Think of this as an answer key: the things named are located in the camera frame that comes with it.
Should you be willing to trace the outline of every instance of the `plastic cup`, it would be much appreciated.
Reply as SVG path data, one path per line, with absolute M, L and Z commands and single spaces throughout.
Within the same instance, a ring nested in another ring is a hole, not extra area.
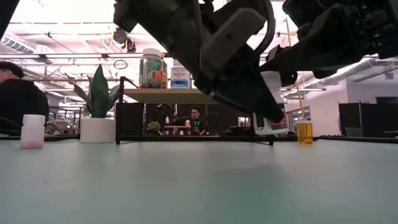
M 312 144 L 312 121 L 297 121 L 297 142 L 299 144 Z

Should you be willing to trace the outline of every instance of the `white wall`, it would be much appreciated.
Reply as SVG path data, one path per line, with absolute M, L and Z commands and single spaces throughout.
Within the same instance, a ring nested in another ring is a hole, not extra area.
M 305 96 L 303 106 L 311 109 L 313 122 L 313 135 L 339 135 L 339 111 L 338 103 L 347 103 L 347 84 L 342 80 L 338 85 L 326 86 L 326 91 L 311 91 Z M 299 109 L 299 101 L 289 101 L 285 105 L 286 111 Z
M 376 103 L 376 97 L 398 97 L 398 85 L 348 83 L 348 103 Z

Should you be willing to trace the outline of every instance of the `snake plant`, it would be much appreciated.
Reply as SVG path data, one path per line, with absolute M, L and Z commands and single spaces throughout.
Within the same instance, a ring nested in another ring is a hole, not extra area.
M 108 81 L 104 76 L 102 65 L 99 65 L 95 71 L 94 77 L 87 76 L 90 85 L 88 94 L 72 81 L 75 93 L 87 103 L 87 110 L 92 118 L 105 118 L 106 113 L 113 108 L 116 100 L 119 98 L 120 85 L 114 86 L 109 91 Z

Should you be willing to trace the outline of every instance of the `wooden shelf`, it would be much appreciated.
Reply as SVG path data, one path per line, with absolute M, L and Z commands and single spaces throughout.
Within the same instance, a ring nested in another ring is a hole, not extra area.
M 125 89 L 124 94 L 140 103 L 217 104 L 198 89 Z

